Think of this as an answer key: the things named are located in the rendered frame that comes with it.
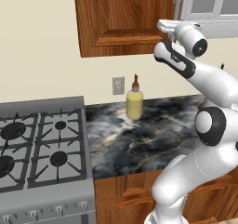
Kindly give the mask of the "grey wall outlet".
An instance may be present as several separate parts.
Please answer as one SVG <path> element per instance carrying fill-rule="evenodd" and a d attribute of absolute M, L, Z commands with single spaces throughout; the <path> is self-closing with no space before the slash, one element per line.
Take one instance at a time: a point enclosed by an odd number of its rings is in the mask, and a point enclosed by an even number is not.
<path fill-rule="evenodd" d="M 123 95 L 125 93 L 124 77 L 114 77 L 112 79 L 112 93 L 114 95 Z"/>

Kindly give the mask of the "yellow oil bottle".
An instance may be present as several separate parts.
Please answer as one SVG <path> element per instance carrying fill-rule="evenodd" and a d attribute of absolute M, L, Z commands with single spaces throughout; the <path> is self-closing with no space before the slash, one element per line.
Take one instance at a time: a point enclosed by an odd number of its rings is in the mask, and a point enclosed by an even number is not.
<path fill-rule="evenodd" d="M 138 76 L 134 76 L 131 89 L 126 93 L 126 116 L 138 120 L 142 114 L 143 93 L 139 90 Z"/>

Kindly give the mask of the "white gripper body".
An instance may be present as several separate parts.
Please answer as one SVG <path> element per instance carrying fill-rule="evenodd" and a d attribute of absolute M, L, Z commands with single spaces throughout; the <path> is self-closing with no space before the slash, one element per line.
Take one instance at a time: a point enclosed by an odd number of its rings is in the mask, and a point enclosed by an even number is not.
<path fill-rule="evenodd" d="M 163 33 L 173 33 L 179 24 L 179 20 L 158 20 L 157 28 Z"/>

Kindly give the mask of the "wooden wall cabinet door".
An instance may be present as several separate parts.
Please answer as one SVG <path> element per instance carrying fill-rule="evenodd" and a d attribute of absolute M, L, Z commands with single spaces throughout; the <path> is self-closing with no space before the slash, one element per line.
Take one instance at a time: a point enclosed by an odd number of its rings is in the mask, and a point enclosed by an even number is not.
<path fill-rule="evenodd" d="M 75 0 L 83 58 L 151 54 L 167 35 L 157 28 L 173 18 L 173 0 Z"/>

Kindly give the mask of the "grey stove knob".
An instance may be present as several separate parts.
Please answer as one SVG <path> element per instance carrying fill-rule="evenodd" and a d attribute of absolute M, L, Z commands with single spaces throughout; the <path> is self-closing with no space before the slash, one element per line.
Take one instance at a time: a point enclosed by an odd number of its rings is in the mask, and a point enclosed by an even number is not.
<path fill-rule="evenodd" d="M 85 213 L 88 208 L 88 201 L 78 202 L 75 206 L 79 208 L 81 212 Z"/>
<path fill-rule="evenodd" d="M 5 224 L 14 224 L 16 222 L 17 216 L 15 214 L 9 214 L 2 216 Z"/>
<path fill-rule="evenodd" d="M 63 217 L 65 215 L 67 207 L 65 205 L 57 205 L 57 206 L 54 206 L 53 209 L 56 211 L 56 213 L 59 216 Z"/>
<path fill-rule="evenodd" d="M 28 215 L 31 219 L 38 221 L 42 213 L 40 210 L 31 210 L 28 212 Z"/>

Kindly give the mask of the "wooden drawer front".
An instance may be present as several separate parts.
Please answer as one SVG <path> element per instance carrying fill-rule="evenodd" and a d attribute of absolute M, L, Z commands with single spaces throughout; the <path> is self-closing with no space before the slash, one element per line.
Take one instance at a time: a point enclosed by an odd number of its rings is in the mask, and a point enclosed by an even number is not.
<path fill-rule="evenodd" d="M 238 186 L 238 166 L 234 168 L 228 174 L 208 181 L 205 184 L 198 186 L 196 189 L 191 191 L 191 194 L 195 194 L 201 191 L 210 191 L 215 189 L 222 189 L 229 186 Z"/>
<path fill-rule="evenodd" d="M 94 181 L 95 197 L 97 201 L 125 198 L 121 191 L 128 188 L 151 189 L 152 184 L 162 173 L 161 170 L 148 171 L 115 178 L 98 179 Z"/>

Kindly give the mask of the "grey gas stove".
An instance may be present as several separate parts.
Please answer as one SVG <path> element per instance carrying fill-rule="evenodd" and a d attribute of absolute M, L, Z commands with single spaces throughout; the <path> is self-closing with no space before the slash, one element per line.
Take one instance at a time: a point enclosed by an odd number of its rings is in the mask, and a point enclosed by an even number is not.
<path fill-rule="evenodd" d="M 14 224 L 97 224 L 83 97 L 0 103 L 0 224 L 9 214 Z"/>

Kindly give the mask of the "wooden base cabinet door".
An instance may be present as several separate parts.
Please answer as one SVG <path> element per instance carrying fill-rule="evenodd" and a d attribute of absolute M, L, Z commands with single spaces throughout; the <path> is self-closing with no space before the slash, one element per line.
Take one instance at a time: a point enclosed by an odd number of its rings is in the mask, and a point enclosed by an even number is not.
<path fill-rule="evenodd" d="M 118 204 L 116 200 L 96 202 L 97 224 L 143 224 L 154 204 L 135 204 L 124 208 L 107 210 L 109 206 Z"/>

